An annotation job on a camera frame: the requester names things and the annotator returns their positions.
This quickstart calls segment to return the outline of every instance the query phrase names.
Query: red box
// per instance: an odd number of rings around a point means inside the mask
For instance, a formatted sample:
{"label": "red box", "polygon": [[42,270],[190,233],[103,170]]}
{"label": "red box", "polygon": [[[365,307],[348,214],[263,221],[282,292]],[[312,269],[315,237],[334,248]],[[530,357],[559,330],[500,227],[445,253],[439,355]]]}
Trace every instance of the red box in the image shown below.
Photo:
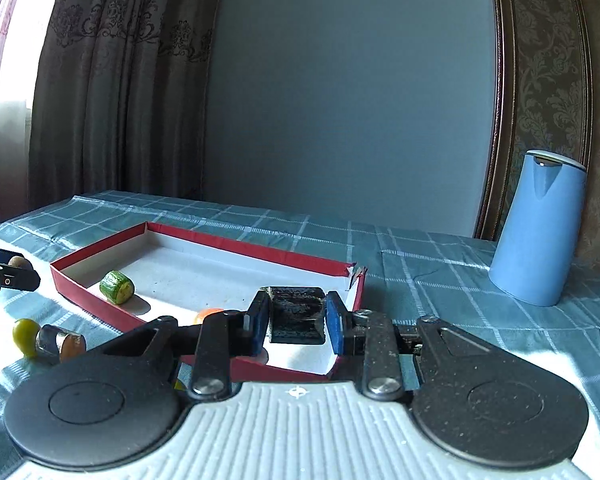
{"label": "red box", "polygon": [[[110,270],[126,274],[136,295],[122,307],[105,300],[98,284]],[[360,308],[366,269],[146,222],[51,263],[56,289],[67,299],[127,332],[168,314],[191,324],[197,311],[218,306],[246,310],[261,286],[319,286],[336,290],[349,310]],[[232,380],[321,381],[336,356],[322,346],[266,342],[269,364],[232,360]],[[192,356],[183,358],[192,362]]]}

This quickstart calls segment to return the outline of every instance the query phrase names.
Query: white wall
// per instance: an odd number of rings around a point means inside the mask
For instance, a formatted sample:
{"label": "white wall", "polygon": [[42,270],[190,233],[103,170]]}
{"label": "white wall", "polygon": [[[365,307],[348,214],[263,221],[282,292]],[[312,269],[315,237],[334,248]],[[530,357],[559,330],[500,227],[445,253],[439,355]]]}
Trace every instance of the white wall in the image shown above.
{"label": "white wall", "polygon": [[493,0],[221,0],[205,199],[471,236]]}

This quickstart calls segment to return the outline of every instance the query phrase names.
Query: black sponge block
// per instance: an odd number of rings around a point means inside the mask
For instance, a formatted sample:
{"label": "black sponge block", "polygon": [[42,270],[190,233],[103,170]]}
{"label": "black sponge block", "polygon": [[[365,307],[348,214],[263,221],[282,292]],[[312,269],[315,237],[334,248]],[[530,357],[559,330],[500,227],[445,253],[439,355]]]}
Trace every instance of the black sponge block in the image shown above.
{"label": "black sponge block", "polygon": [[324,338],[324,292],[305,286],[270,286],[272,343],[321,345]]}

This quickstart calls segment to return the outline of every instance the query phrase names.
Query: table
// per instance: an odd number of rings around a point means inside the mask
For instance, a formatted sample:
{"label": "table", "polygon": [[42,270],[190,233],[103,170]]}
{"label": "table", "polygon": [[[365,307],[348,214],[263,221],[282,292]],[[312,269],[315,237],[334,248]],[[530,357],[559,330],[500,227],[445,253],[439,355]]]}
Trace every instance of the table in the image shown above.
{"label": "table", "polygon": [[[0,292],[0,414],[10,391],[44,369],[11,343],[15,319],[75,330],[90,348],[118,334],[56,292],[48,262],[144,221],[357,262],[368,267],[367,308],[405,324],[424,314],[439,316],[561,375],[589,403],[589,427],[574,462],[600,479],[600,274],[574,263],[560,303],[540,308],[490,282],[492,242],[118,191],[76,196],[0,224],[0,247],[23,252],[42,279],[33,293]],[[188,372],[183,367],[180,378]],[[416,387],[408,360],[404,372],[407,386]],[[18,460],[0,419],[0,475]]]}

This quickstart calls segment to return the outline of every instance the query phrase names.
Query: blue kettle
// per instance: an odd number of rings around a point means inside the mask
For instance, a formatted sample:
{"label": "blue kettle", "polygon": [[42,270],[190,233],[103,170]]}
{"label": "blue kettle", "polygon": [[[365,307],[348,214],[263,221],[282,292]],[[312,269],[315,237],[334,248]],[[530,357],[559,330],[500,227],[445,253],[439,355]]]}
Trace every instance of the blue kettle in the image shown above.
{"label": "blue kettle", "polygon": [[578,240],[586,182],[579,162],[526,152],[489,270],[494,285],[534,305],[558,303]]}

